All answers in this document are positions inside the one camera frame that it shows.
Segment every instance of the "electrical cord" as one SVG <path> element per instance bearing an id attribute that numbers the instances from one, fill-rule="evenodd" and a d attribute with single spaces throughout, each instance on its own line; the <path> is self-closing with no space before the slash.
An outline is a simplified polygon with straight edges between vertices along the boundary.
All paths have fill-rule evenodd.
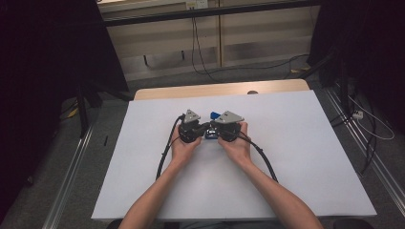
<path id="1" fill-rule="evenodd" d="M 390 137 L 383 137 L 383 136 L 380 136 L 380 135 L 376 135 L 375 133 L 369 131 L 366 127 L 364 127 L 364 126 L 360 123 L 359 119 L 357 118 L 357 123 L 358 123 L 358 125 L 359 125 L 361 128 L 363 128 L 363 129 L 364 129 L 367 133 L 369 133 L 370 135 L 373 135 L 373 136 L 375 136 L 375 137 L 378 137 L 378 138 L 380 138 L 380 139 L 382 139 L 382 140 L 392 140 L 392 139 L 394 139 L 395 133 L 394 133 L 394 131 L 393 131 L 390 127 L 388 127 L 388 126 L 387 126 L 383 121 L 381 121 L 378 117 L 376 117 L 375 115 L 371 114 L 371 113 L 368 112 L 366 109 L 364 109 L 362 106 L 360 106 L 360 105 L 359 105 L 357 102 L 355 102 L 352 98 L 349 97 L 349 99 L 350 99 L 355 105 L 357 105 L 357 107 L 359 107 L 361 110 L 363 110 L 365 113 L 367 113 L 367 114 L 370 115 L 371 117 L 373 117 L 373 118 L 375 118 L 376 120 L 378 120 L 385 128 L 387 128 L 387 130 L 389 130 L 389 131 L 391 132 L 392 136 L 390 136 Z"/>
<path id="2" fill-rule="evenodd" d="M 374 113 L 373 111 L 373 105 L 372 103 L 369 102 L 370 105 L 370 110 L 372 113 Z M 369 121 L 371 122 L 372 126 L 373 126 L 373 133 L 375 133 L 376 131 L 376 123 L 375 123 L 375 118 L 371 119 L 369 116 L 367 116 L 367 118 L 369 119 Z M 371 165 L 373 158 L 375 156 L 375 149 L 377 146 L 377 140 L 375 138 L 374 135 L 370 135 L 369 139 L 367 141 L 367 146 L 366 146 L 366 160 L 365 160 L 365 164 L 363 166 L 363 169 L 360 171 L 360 176 L 364 176 L 364 173 L 366 172 L 366 170 L 369 168 L 369 166 Z"/>
<path id="3" fill-rule="evenodd" d="M 203 62 L 203 55 L 202 55 L 202 49 L 201 49 L 201 46 L 200 46 L 200 40 L 199 40 L 199 34 L 198 34 L 198 29 L 197 29 L 196 18 L 193 17 L 193 18 L 191 18 L 191 20 L 192 20 L 192 22 L 193 22 L 193 50 L 192 50 L 192 52 L 191 52 L 191 63 L 193 64 L 194 71 L 195 71 L 196 73 L 200 73 L 200 72 L 197 71 L 196 66 L 195 66 L 195 64 L 194 64 L 194 50 L 195 50 L 195 49 L 194 49 L 194 43 L 195 43 L 195 40 L 196 40 L 195 38 L 197 38 L 197 45 L 199 46 L 200 59 L 201 59 L 201 61 L 202 61 L 202 67 L 203 67 L 203 69 L 204 69 L 204 71 L 205 71 L 204 74 L 207 74 L 208 77 L 209 77 L 212 81 L 214 81 L 214 82 L 223 83 L 223 81 L 217 80 L 217 79 L 215 79 L 214 77 L 212 77 L 211 74 L 206 70 L 205 64 L 204 64 L 204 62 Z"/>
<path id="4" fill-rule="evenodd" d="M 357 93 L 358 93 L 357 88 L 355 88 L 353 95 L 352 95 L 352 96 L 348 95 L 348 98 L 351 99 L 351 100 L 355 99 L 355 98 L 357 97 Z M 349 115 L 348 115 L 345 119 L 343 119 L 342 121 L 340 121 L 340 122 L 338 122 L 338 123 L 332 124 L 332 125 L 331 125 L 332 128 L 337 127 L 337 126 L 339 126 L 339 125 L 341 125 L 341 124 L 343 124 L 343 123 L 346 123 L 347 121 L 351 120 L 351 118 L 352 118 L 354 112 L 355 112 L 354 104 L 352 103 L 352 106 L 350 107 L 350 113 L 349 113 Z M 330 124 L 331 124 L 334 120 L 336 120 L 337 118 L 339 118 L 340 116 L 342 116 L 343 114 L 344 114 L 344 113 L 340 113 L 338 116 L 336 116 L 336 117 L 334 117 L 333 119 L 331 119 L 331 120 L 330 120 Z"/>
<path id="5" fill-rule="evenodd" d="M 295 56 L 292 56 L 292 57 L 289 59 L 289 61 L 283 62 L 283 63 L 281 63 L 281 64 L 277 64 L 277 65 L 267 66 L 267 67 L 238 67 L 238 68 L 231 68 L 231 69 L 219 69 L 219 70 L 215 70 L 215 71 L 209 72 L 209 71 L 206 69 L 205 64 L 204 64 L 204 62 L 203 62 L 203 55 L 202 55 L 201 46 L 200 46 L 200 40 L 199 40 L 199 35 L 198 35 L 198 28 L 197 28 L 197 21 L 196 21 L 196 18 L 194 18 L 194 17 L 192 18 L 192 23 L 193 23 L 193 49 L 192 49 L 192 51 L 191 51 L 191 63 L 192 63 L 192 65 L 193 65 L 193 69 L 194 69 L 194 71 L 195 71 L 196 73 L 198 73 L 198 74 L 207 74 L 208 77 L 209 77 L 212 81 L 217 82 L 217 83 L 223 83 L 223 81 L 220 81 L 220 80 L 218 80 L 218 79 L 213 78 L 211 74 L 213 74 L 213 73 L 225 72 L 225 71 L 235 71 L 235 70 L 266 70 L 266 69 L 277 68 L 277 67 L 281 67 L 281 66 L 284 66 L 284 65 L 286 65 L 286 64 L 289 64 L 289 71 L 288 71 L 288 74 L 284 77 L 284 79 L 286 79 L 286 78 L 289 76 L 290 72 L 291 72 L 291 61 L 296 60 L 296 59 L 298 59 L 299 57 L 303 57 L 303 56 L 308 56 L 308 55 L 309 55 L 309 54 L 295 55 Z M 201 59 L 201 61 L 202 61 L 202 67 L 203 67 L 203 69 L 204 69 L 203 72 L 198 71 L 197 68 L 196 68 L 196 66 L 195 66 L 195 63 L 194 63 L 194 51 L 195 51 L 195 41 L 196 41 L 196 40 L 197 40 L 197 45 L 198 45 L 198 48 L 199 48 L 200 59 Z"/>
<path id="6" fill-rule="evenodd" d="M 172 146 L 173 142 L 175 142 L 175 140 L 179 139 L 179 138 L 177 137 L 177 138 L 174 139 L 172 142 L 170 142 L 170 140 L 172 139 L 173 133 L 175 132 L 177 123 L 178 123 L 180 120 L 184 119 L 184 117 L 185 117 L 184 114 L 180 115 L 180 116 L 176 119 L 175 124 L 173 124 L 172 131 L 170 132 L 169 140 L 167 141 L 167 144 L 166 144 L 166 147 L 164 148 L 163 154 L 161 154 L 161 159 L 160 159 L 158 171 L 157 171 L 157 173 L 156 173 L 156 179 L 158 179 L 158 178 L 160 177 L 161 168 L 163 167 L 163 163 L 164 163 L 164 160 L 166 159 L 167 152 L 169 152 L 169 149 L 170 149 L 170 147 Z"/>
<path id="7" fill-rule="evenodd" d="M 262 159 L 265 161 L 265 164 L 266 164 L 268 170 L 270 171 L 271 177 L 278 183 L 277 176 L 276 176 L 276 174 L 274 173 L 274 170 L 273 170 L 273 167 L 272 167 L 271 164 L 270 164 L 270 161 L 268 161 L 267 156 L 266 156 L 265 153 L 263 152 L 263 149 L 261 149 L 261 148 L 260 148 L 258 145 L 256 145 L 253 141 L 251 141 L 251 140 L 249 139 L 249 137 L 248 137 L 247 135 L 245 135 L 245 133 L 243 133 L 243 132 L 240 132 L 240 133 L 242 133 L 244 136 L 236 135 L 236 134 L 231 133 L 231 132 L 228 132 L 228 131 L 222 131 L 222 132 L 223 132 L 223 133 L 226 133 L 227 135 L 234 135 L 234 136 L 236 136 L 236 137 L 238 137 L 238 138 L 240 138 L 240 139 L 242 139 L 242 140 L 248 142 L 250 145 L 252 145 L 252 146 L 256 149 L 256 151 L 259 153 L 259 155 L 262 157 Z"/>

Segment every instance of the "gray carpet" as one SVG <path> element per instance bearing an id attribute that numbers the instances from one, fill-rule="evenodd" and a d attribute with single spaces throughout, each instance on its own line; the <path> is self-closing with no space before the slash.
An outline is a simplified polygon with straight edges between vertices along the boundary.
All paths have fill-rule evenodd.
<path id="1" fill-rule="evenodd" d="M 274 63 L 254 64 L 244 67 L 265 67 L 279 64 Z M 304 66 L 305 58 L 292 62 L 292 68 Z M 294 78 L 297 74 L 288 75 L 289 66 L 284 65 L 275 69 L 252 70 L 237 69 L 212 74 L 216 80 L 223 82 L 258 81 Z M 182 73 L 153 79 L 144 79 L 129 82 L 131 94 L 138 89 L 171 87 L 182 85 L 201 85 L 217 83 L 207 75 L 197 73 Z M 337 116 L 336 110 L 331 106 L 325 91 L 321 89 L 317 77 L 309 78 L 309 85 L 315 90 L 319 101 L 329 119 Z M 109 161 L 115 148 L 120 127 L 126 113 L 127 104 L 118 101 L 107 94 L 102 95 L 103 106 L 99 111 L 90 109 L 90 113 L 97 113 L 98 118 L 91 137 L 88 149 L 78 170 L 75 186 L 69 196 L 58 228 L 106 228 L 107 223 L 90 219 L 96 204 L 100 186 L 107 172 Z M 344 126 L 334 128 L 336 135 L 342 143 L 354 169 L 363 166 L 364 156 L 357 143 L 353 140 L 348 129 Z M 80 125 L 75 116 L 60 123 L 59 132 L 53 140 L 44 161 L 38 167 L 34 176 L 34 185 L 24 188 L 18 200 L 9 210 L 9 214 L 0 226 L 6 228 L 41 228 L 49 213 L 60 183 L 69 167 L 73 152 L 78 142 Z M 405 162 L 403 154 L 405 149 L 404 135 L 397 133 L 393 141 L 378 141 L 377 151 L 383 154 L 380 157 L 389 167 L 389 170 L 404 187 L 404 170 L 401 168 Z M 367 218 L 375 229 L 405 228 L 405 218 L 396 208 L 390 195 L 385 190 L 373 169 L 369 169 L 361 179 L 372 203 L 377 211 L 377 216 Z M 335 218 L 322 218 L 325 228 L 332 228 Z M 154 225 L 161 228 L 161 223 Z"/>

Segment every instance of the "power strip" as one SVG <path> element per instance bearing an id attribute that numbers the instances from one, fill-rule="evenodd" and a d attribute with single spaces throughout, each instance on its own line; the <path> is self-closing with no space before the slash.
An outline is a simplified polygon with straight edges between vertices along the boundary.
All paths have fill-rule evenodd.
<path id="1" fill-rule="evenodd" d="M 352 117 L 356 118 L 356 119 L 363 119 L 363 112 L 362 111 L 354 111 Z"/>
<path id="2" fill-rule="evenodd" d="M 199 9 L 207 9 L 208 8 L 208 0 L 188 0 L 185 1 L 185 9 L 186 10 L 199 10 Z"/>

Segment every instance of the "white poster board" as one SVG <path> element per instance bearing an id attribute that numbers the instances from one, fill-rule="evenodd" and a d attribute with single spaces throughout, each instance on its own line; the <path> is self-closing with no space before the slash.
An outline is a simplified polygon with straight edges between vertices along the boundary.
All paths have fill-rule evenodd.
<path id="1" fill-rule="evenodd" d="M 138 100 L 129 104 L 92 219 L 121 219 L 154 182 L 175 119 L 201 123 L 231 111 L 248 123 L 279 182 L 316 216 L 372 216 L 375 210 L 313 91 Z M 251 148 L 254 163 L 269 175 Z M 170 154 L 163 166 L 170 161 Z M 158 219 L 270 219 L 274 213 L 217 140 L 204 139 L 178 175 Z"/>

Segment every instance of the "black curtain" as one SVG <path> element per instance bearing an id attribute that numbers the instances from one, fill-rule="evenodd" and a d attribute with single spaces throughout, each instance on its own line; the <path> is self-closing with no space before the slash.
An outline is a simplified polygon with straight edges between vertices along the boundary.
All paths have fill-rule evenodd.
<path id="1" fill-rule="evenodd" d="M 61 102 L 91 79 L 127 91 L 94 0 L 0 0 L 0 221 L 46 153 Z"/>
<path id="2" fill-rule="evenodd" d="M 321 83 L 329 86 L 343 60 L 358 88 L 405 132 L 403 11 L 398 1 L 327 1 L 319 12 L 308 63 L 312 66 L 333 53 L 333 60 L 319 72 Z"/>

